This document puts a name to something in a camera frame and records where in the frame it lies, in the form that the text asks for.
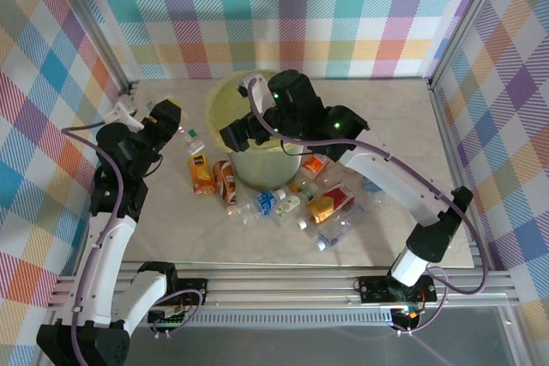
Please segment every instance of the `white table surface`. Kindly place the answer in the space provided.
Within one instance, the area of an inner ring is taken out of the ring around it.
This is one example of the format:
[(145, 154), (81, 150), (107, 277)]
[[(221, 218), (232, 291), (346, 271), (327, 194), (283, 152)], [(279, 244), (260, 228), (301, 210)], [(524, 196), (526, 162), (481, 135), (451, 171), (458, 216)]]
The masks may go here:
[[(228, 159), (215, 146), (204, 119), (205, 99), (216, 81), (140, 81), (136, 101), (148, 93), (171, 95), (192, 116), (204, 140), (211, 165)], [(362, 116), (387, 148), (416, 170), (441, 184), (451, 185), (443, 144), (421, 80), (313, 81), (325, 105), (347, 105)], [(215, 194), (197, 197), (192, 188), (187, 155), (177, 137), (162, 151), (162, 166), (146, 182), (149, 188), (125, 261), (261, 263), (284, 265), (362, 265), (388, 267), (402, 251), (415, 221), (388, 195), (375, 202), (360, 186), (361, 176), (346, 174), (344, 183), (364, 204), (364, 224), (332, 249), (320, 252), (313, 231), (295, 225), (278, 227), (270, 219), (247, 227), (227, 217)], [(242, 201), (252, 191), (237, 182)], [(442, 262), (445, 267), (472, 267), (463, 227)]]

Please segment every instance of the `plaid wall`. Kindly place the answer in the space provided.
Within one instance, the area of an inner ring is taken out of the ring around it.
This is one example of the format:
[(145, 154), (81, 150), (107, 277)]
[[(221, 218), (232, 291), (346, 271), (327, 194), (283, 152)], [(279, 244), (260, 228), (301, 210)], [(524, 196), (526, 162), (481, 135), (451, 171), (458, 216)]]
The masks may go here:
[(129, 78), (426, 75), (468, 0), (88, 0)]
[(66, 0), (0, 6), (0, 365), (24, 365), (80, 245), (97, 161), (59, 130), (100, 119), (118, 88)]
[(549, 0), (489, 0), (439, 94), (494, 259), (549, 361)]

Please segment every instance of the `plastic bucket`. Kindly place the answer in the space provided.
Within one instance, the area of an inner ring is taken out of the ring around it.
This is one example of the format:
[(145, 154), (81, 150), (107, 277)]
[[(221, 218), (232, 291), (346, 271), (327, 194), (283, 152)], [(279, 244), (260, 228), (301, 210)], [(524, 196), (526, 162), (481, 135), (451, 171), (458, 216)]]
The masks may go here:
[[(276, 72), (260, 69), (237, 72), (220, 81), (208, 95), (206, 120), (216, 144), (228, 153), (242, 183), (255, 190), (279, 189), (292, 180), (298, 171), (301, 156), (285, 154), (279, 139), (271, 139), (261, 146), (248, 140), (250, 148), (244, 152), (234, 152), (225, 146), (220, 136), (221, 129), (250, 112), (248, 99), (243, 98), (237, 88), (242, 79), (252, 73), (261, 73), (270, 79)], [(285, 144), (284, 148), (291, 154), (303, 152), (301, 146)]]

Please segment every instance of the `colorful checkered backdrop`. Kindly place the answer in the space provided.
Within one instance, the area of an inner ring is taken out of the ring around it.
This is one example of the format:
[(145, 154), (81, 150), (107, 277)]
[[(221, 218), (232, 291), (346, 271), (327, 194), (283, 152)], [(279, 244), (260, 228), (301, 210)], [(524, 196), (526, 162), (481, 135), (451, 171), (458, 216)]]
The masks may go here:
[(88, 0), (129, 78), (430, 73), (468, 0)]
[(0, 365), (25, 365), (97, 163), (59, 130), (97, 121), (118, 88), (66, 0), (0, 5)]
[(492, 255), (549, 362), (549, 0), (489, 0), (442, 86)]

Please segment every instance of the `white bottle cap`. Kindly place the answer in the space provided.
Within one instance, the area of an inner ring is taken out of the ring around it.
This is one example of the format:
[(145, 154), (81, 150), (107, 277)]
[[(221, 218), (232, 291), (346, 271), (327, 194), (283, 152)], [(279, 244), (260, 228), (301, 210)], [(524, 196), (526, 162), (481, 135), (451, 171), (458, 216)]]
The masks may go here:
[(303, 230), (305, 227), (307, 227), (307, 222), (305, 222), (305, 219), (298, 219), (298, 225), (299, 229)]
[(284, 191), (284, 189), (278, 189), (278, 190), (275, 190), (274, 192), (280, 197), (279, 201), (281, 201), (286, 197), (286, 192)]
[(324, 249), (326, 249), (326, 243), (324, 243), (322, 240), (317, 240), (317, 247), (322, 252)]

